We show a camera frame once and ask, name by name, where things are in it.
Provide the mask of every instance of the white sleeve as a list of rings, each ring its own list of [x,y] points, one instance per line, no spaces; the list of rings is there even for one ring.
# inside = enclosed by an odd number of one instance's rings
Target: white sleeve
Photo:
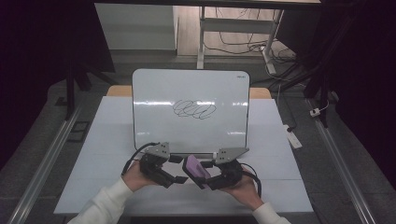
[[[259,224],[290,224],[287,219],[280,217],[269,203],[254,210],[252,215]]]
[[[132,195],[133,192],[120,178],[110,188],[102,188],[68,223],[116,224],[123,213],[126,200]]]

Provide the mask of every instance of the person's left hand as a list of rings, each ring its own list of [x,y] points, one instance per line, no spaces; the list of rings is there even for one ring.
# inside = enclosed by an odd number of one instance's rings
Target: person's left hand
[[[134,161],[132,166],[122,177],[122,180],[125,182],[126,186],[128,186],[128,188],[133,192],[147,185],[157,185],[154,181],[148,179],[140,172],[140,161]]]

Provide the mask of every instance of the gray floor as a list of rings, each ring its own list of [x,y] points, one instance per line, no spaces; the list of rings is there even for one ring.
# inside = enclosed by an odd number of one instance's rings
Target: gray floor
[[[178,7],[178,34],[177,34],[177,54],[183,56],[196,55],[199,44],[199,8],[198,7]],[[245,9],[245,8],[229,8],[219,7],[205,8],[206,18],[225,18],[238,20],[258,20],[270,21],[273,18],[273,10],[271,9]],[[241,33],[220,33],[219,32],[205,32],[204,42],[211,49],[205,49],[205,55],[227,55],[240,56],[238,52],[245,52],[249,50],[248,44],[233,45],[233,43],[256,43],[268,39],[268,35],[260,34],[241,34]],[[273,49],[285,49],[286,47],[280,43],[275,42]],[[236,54],[223,52],[223,49]],[[255,50],[254,52],[244,53],[244,56],[260,56],[261,54]]]
[[[176,55],[150,51],[113,52],[116,74],[108,74],[120,84],[131,84],[132,72],[141,67],[148,68],[183,68],[195,67],[194,57],[177,57]],[[276,69],[284,71],[289,64],[276,64]],[[262,58],[207,58],[206,69],[244,70],[252,80],[268,78],[263,72]],[[92,89],[77,92],[88,98],[78,121],[91,123],[101,97],[106,95],[109,87],[102,80],[90,76]],[[272,81],[257,86],[267,87]],[[302,86],[296,86],[277,97],[278,109],[284,123],[297,125],[294,130],[303,144],[303,148],[293,150],[303,177],[308,196],[316,210],[312,214],[282,214],[292,223],[361,223],[348,193],[332,163],[327,148],[318,134],[315,121],[309,116],[309,107],[302,95]],[[60,97],[65,97],[64,82],[53,85],[49,90],[49,99],[31,131],[25,136],[15,155],[0,172],[0,223],[6,223],[19,199],[24,193],[32,176],[50,146],[65,116],[65,106],[57,104]],[[356,139],[353,133],[338,118],[334,111],[336,102],[331,101],[328,109],[329,128],[340,147],[345,160],[359,183],[361,191],[373,211],[377,223],[394,223],[396,220],[396,193],[382,175],[370,155]],[[70,217],[53,215],[53,210],[63,191],[78,153],[82,147],[83,133],[70,133],[58,160],[49,174],[44,188],[33,206],[26,223],[64,223]],[[130,223],[131,219],[123,217],[120,223]],[[254,223],[254,219],[238,218],[134,218],[134,223]]]

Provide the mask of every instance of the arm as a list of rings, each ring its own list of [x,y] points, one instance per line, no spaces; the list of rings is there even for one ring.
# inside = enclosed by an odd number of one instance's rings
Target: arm
[[[95,197],[89,200],[69,224],[115,224],[119,221],[128,198],[135,191],[153,184],[155,183],[140,173],[139,161],[135,161],[128,172],[113,186],[102,188]]]
[[[260,224],[290,224],[274,211],[271,204],[262,201],[250,177],[244,175],[238,184],[222,190],[252,210],[252,215]]]

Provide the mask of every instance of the black cable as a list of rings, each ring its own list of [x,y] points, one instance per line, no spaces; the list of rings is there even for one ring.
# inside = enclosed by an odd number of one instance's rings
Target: black cable
[[[220,9],[219,9],[218,7],[216,7],[216,10],[215,10],[215,11],[216,11],[216,18],[219,17],[218,12],[221,14],[221,17],[224,18],[222,12],[220,11]],[[245,9],[243,10],[243,12],[241,12],[241,14],[242,14],[242,13],[244,13],[244,14],[241,15],[241,16],[239,16],[237,19],[241,18],[242,16],[245,16],[245,14],[246,14],[247,11],[248,11],[248,9],[245,8]],[[256,20],[259,19],[260,12],[261,12],[261,10],[259,9],[259,13],[257,14]],[[250,50],[251,50],[251,46],[249,46],[250,44],[260,44],[259,46],[261,46],[261,45],[263,45],[264,43],[266,43],[266,42],[268,41],[268,40],[263,40],[263,41],[251,42],[251,39],[252,39],[253,35],[254,35],[254,34],[252,34],[251,37],[250,37],[250,39],[249,39],[249,41],[248,41],[248,42],[245,42],[245,43],[227,43],[227,42],[225,42],[225,41],[223,40],[221,32],[219,32],[219,37],[220,37],[220,40],[221,40],[221,42],[222,42],[223,44],[225,44],[225,45],[236,45],[236,46],[238,46],[238,45],[247,45],[247,47],[248,47]]]
[[[270,80],[277,79],[277,78],[282,78],[286,73],[291,73],[291,71],[294,70],[294,69],[295,69],[295,66],[297,66],[297,65],[298,65],[297,63],[292,64],[288,69],[286,69],[286,71],[284,71],[284,72],[283,72],[282,74],[280,74],[278,77],[268,77],[268,78],[265,78],[265,79],[262,79],[262,80],[254,81],[254,82],[251,82],[251,83],[249,84],[249,86],[251,87],[251,86],[254,85],[254,84],[258,84],[258,83],[270,81]]]
[[[275,84],[280,83],[280,82],[286,82],[286,81],[293,81],[294,78],[296,78],[297,76],[299,76],[300,74],[302,74],[303,72],[299,72],[296,76],[290,78],[290,79],[284,79],[284,80],[277,80],[274,83],[272,83],[269,87],[268,87],[268,91],[270,92],[275,92],[277,90],[273,90],[273,87],[275,86]]]
[[[251,165],[246,164],[246,163],[242,163],[242,162],[241,162],[241,165],[246,165],[247,167],[249,167],[251,169],[251,171],[253,171],[254,175],[257,176],[256,171],[253,169],[253,167]]]
[[[334,29],[329,32],[329,35],[327,36],[327,38],[324,39],[324,41],[322,41],[322,43],[320,45],[318,45],[317,47],[315,47],[314,49],[312,49],[308,54],[306,54],[303,57],[300,57],[299,59],[295,59],[293,60],[294,62],[298,63],[298,64],[304,64],[304,61],[306,60],[312,60],[312,58],[315,57],[320,57],[320,53],[322,52],[322,50],[329,44],[328,42],[330,42],[332,40],[332,37],[335,35],[335,33],[337,32],[338,27],[334,26]],[[277,80],[275,81],[273,84],[270,85],[270,87],[268,88],[269,91],[272,91],[271,88],[278,82],[280,82],[281,80]]]
[[[250,45],[250,46],[248,46],[248,49],[251,51],[251,52],[261,52],[262,50],[261,50],[261,47],[265,47],[266,45],[264,45],[264,44],[254,44],[254,45]]]
[[[319,63],[321,58],[323,57],[324,51],[329,46],[330,42],[333,40],[333,37],[337,34],[340,27],[342,27],[343,20],[340,20],[334,27],[326,34],[323,40],[320,40],[320,44],[309,50],[304,56],[300,56],[296,59],[299,63],[305,64],[306,62],[312,63],[311,61],[316,61]]]
[[[291,75],[291,72],[292,72],[294,69],[297,68],[297,65],[299,65],[299,64],[298,64],[298,63],[294,63],[294,64],[290,67],[290,69],[288,69],[287,71],[285,71],[284,73],[282,73],[282,74],[279,76],[279,78],[278,78],[275,82],[273,82],[273,83],[268,87],[268,90],[269,90],[269,91],[273,91],[272,88],[275,86],[275,84],[281,83],[282,81],[291,81],[292,78],[291,78],[291,79],[286,79],[286,77],[288,77],[289,75]]]
[[[208,47],[208,46],[205,44],[205,42],[204,42],[204,46],[205,46],[205,48],[207,48],[207,49],[212,49],[212,48]],[[222,52],[226,52],[226,53],[231,53],[231,54],[245,54],[245,53],[250,53],[250,52],[251,52],[250,50],[241,51],[241,52],[231,52],[231,51],[227,51],[227,50],[225,50],[225,49],[213,49],[213,50],[218,50],[218,51],[222,51]]]
[[[278,58],[287,58],[287,59],[294,59],[294,60],[295,60],[295,57],[280,57],[280,53],[283,52],[283,51],[286,51],[286,50],[288,50],[288,49],[289,49],[289,48],[280,50],[280,51],[277,53],[277,57],[278,57]]]
[[[126,172],[128,171],[129,166],[131,165],[131,162],[134,160],[134,157],[136,157],[136,155],[137,155],[141,150],[143,150],[143,149],[146,148],[146,147],[157,146],[158,144],[160,144],[160,143],[147,143],[147,144],[143,145],[142,147],[140,147],[140,148],[134,153],[134,155],[131,157],[131,159],[129,159],[129,160],[125,163],[124,168],[122,169],[121,175],[125,175],[125,174],[126,174]]]
[[[273,49],[270,50],[270,53],[272,53],[272,56],[270,55],[270,57],[277,63],[293,63],[293,62],[296,62],[296,60],[294,58],[293,59],[289,59],[289,60],[285,60],[284,58],[276,57],[275,54],[274,54],[274,50]]]
[[[243,175],[247,175],[248,177],[252,178],[254,181],[256,181],[257,184],[257,193],[259,194],[260,198],[262,197],[262,182],[260,181],[260,179],[255,176],[252,173],[246,172],[246,171],[242,171]]]

